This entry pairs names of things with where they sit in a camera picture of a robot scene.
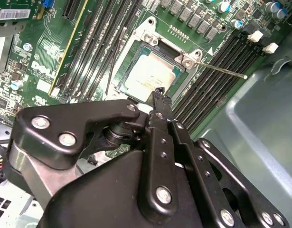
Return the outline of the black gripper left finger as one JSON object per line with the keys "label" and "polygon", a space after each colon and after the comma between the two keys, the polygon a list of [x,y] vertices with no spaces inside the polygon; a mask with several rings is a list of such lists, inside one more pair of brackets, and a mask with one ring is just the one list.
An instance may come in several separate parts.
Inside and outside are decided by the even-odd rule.
{"label": "black gripper left finger", "polygon": [[7,176],[28,188],[46,209],[69,183],[129,152],[159,152],[141,170],[138,208],[143,216],[173,216],[178,207],[175,148],[163,98],[156,88],[148,112],[120,99],[21,110],[7,150]]}

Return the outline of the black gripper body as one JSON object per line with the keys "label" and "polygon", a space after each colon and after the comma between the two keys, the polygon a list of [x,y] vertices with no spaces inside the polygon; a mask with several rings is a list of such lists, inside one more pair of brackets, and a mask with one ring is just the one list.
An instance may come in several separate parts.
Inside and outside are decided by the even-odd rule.
{"label": "black gripper body", "polygon": [[159,152],[129,152],[60,189],[42,216],[44,228],[201,228],[186,171],[174,165],[179,207],[166,223],[148,221],[138,208],[141,170]]}

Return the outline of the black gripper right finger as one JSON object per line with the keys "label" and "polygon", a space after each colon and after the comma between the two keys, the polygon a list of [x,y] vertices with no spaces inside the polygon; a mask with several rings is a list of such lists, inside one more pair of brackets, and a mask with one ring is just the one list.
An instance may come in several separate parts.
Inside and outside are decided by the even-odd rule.
{"label": "black gripper right finger", "polygon": [[284,215],[208,140],[193,141],[163,102],[175,144],[179,209],[168,228],[287,228]]}

